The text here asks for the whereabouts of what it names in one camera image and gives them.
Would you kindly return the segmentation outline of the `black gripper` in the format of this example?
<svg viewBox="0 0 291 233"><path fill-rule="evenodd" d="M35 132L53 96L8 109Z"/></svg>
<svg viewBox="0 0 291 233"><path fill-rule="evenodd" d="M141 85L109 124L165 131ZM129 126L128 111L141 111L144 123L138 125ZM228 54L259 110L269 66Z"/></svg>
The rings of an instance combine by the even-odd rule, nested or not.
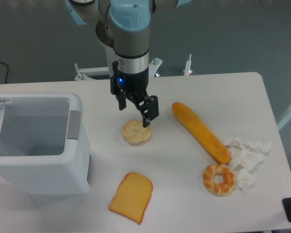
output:
<svg viewBox="0 0 291 233"><path fill-rule="evenodd" d="M130 74L118 69L119 62L112 62L113 76L110 77L111 93L115 95L119 110L126 108L126 100L131 101L143 116L143 127L159 116L157 96L147 94L148 68L142 72Z"/></svg>

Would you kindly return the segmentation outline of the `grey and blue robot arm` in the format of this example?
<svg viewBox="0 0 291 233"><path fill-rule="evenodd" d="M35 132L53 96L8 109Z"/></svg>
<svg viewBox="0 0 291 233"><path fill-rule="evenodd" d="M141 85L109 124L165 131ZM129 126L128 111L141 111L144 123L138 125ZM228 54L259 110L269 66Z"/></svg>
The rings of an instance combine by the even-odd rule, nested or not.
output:
<svg viewBox="0 0 291 233"><path fill-rule="evenodd" d="M147 94L150 20L154 13L187 4L186 0L67 0L79 25L94 23L98 40L112 50L108 58L111 93L119 109L131 101L143 127L159 116L158 97Z"/></svg>

